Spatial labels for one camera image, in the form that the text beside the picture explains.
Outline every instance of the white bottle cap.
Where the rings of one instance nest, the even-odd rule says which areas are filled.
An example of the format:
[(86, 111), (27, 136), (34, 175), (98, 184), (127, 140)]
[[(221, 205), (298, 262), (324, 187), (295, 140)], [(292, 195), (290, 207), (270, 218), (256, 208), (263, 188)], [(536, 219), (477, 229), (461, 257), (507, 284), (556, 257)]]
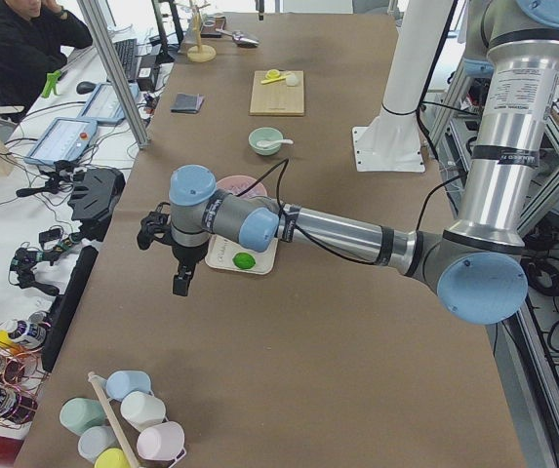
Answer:
[(4, 324), (4, 330), (8, 333), (14, 332), (19, 327), (19, 322), (16, 320), (9, 320)]

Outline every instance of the person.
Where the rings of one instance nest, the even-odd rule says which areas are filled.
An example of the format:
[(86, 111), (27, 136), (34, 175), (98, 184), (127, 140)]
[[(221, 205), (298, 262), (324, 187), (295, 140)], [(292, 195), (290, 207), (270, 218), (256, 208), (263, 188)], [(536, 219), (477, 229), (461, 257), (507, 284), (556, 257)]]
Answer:
[(86, 24), (56, 0), (0, 0), (1, 104), (22, 105), (24, 115), (43, 91), (47, 73), (66, 65), (60, 46), (92, 44)]

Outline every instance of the wooden stick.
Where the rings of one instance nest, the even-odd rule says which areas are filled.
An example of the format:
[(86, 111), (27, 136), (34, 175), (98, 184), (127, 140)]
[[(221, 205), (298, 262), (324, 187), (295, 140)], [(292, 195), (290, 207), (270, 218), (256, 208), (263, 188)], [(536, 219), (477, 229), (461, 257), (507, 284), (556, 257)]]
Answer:
[(140, 468), (140, 464), (134, 451), (132, 450), (132, 446), (127, 441), (125, 437), (125, 433), (123, 432), (123, 428), (121, 424), (119, 424), (119, 420), (116, 418), (116, 414), (114, 410), (110, 406), (110, 402), (107, 400), (105, 396), (105, 392), (103, 392), (103, 388), (100, 385), (98, 375), (96, 375), (93, 371), (88, 372), (88, 381), (91, 382), (93, 385), (93, 389), (97, 394), (97, 398), (101, 403), (101, 407), (103, 411), (105, 411), (105, 415), (107, 416), (108, 421), (110, 421), (110, 426), (114, 430), (114, 435), (116, 436), (116, 440), (119, 442), (123, 453), (125, 453), (125, 457), (127, 458), (127, 462), (130, 464), (131, 468)]

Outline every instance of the green clamp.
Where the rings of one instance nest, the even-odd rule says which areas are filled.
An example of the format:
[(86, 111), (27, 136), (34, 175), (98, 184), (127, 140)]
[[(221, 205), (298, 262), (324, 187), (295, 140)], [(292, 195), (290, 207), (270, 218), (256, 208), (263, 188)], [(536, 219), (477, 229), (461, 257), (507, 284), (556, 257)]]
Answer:
[(45, 82), (45, 88), (43, 88), (43, 93), (41, 96), (43, 98), (48, 98), (49, 95), (54, 92), (54, 95), (58, 95), (58, 90), (56, 89), (56, 85), (58, 84), (59, 78), (62, 76), (62, 72), (60, 70), (56, 70), (53, 73), (47, 74), (47, 81)]

